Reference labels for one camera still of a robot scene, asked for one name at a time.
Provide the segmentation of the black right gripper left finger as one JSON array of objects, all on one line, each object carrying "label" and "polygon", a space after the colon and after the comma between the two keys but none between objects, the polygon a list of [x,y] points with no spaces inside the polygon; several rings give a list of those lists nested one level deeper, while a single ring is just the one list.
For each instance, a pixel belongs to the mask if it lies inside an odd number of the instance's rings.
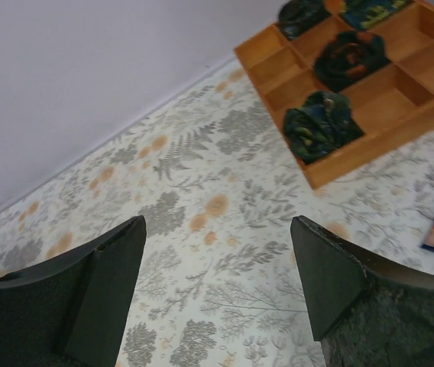
[{"label": "black right gripper left finger", "polygon": [[135,216],[0,277],[0,366],[114,366],[146,236]]}]

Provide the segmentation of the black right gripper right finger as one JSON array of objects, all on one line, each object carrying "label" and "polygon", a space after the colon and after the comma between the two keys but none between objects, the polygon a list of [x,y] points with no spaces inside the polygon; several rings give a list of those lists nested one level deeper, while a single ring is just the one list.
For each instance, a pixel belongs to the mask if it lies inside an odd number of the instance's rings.
[{"label": "black right gripper right finger", "polygon": [[434,366],[434,275],[348,242],[305,216],[293,250],[328,366]]}]

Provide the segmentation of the dark rosette bottom left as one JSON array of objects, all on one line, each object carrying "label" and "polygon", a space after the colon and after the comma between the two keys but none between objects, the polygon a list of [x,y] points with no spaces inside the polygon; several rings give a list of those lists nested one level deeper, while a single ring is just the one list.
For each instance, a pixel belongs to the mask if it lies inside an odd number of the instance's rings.
[{"label": "dark rosette bottom left", "polygon": [[283,133],[290,150],[305,165],[364,135],[352,118],[349,99],[340,94],[318,90],[283,118]]}]

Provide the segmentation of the wooden compartment tray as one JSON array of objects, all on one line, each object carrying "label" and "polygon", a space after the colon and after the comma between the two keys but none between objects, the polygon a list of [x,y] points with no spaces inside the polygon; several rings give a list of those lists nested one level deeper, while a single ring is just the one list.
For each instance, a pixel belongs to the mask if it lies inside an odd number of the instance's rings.
[{"label": "wooden compartment tray", "polygon": [[[288,109],[323,88],[313,63],[348,25],[340,4],[325,4],[329,16],[293,41],[271,24],[235,48],[235,54],[277,127]],[[302,164],[312,188],[434,129],[434,5],[414,1],[373,28],[385,43],[389,64],[344,91],[363,135],[312,164]]]}]

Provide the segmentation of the dark rosette centre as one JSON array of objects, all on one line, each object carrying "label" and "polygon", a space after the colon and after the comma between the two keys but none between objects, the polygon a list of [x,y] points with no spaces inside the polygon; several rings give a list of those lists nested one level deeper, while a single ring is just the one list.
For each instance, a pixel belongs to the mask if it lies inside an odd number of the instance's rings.
[{"label": "dark rosette centre", "polygon": [[343,31],[328,42],[313,65],[319,82],[337,93],[390,63],[383,38],[368,31]]}]

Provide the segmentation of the dark rosette right green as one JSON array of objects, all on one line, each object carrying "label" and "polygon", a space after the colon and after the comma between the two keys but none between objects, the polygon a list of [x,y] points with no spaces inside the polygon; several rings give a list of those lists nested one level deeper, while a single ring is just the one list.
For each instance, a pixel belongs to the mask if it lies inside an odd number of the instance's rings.
[{"label": "dark rosette right green", "polygon": [[411,4],[411,0],[345,0],[338,3],[339,16],[356,30],[369,30]]}]

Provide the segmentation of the dark rosette top left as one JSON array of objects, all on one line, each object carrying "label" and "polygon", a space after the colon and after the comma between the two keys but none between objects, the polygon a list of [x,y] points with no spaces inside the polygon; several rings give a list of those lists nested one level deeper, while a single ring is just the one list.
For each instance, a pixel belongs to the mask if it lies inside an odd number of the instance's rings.
[{"label": "dark rosette top left", "polygon": [[293,41],[330,16],[321,0],[292,0],[280,9],[277,27],[289,41]]}]

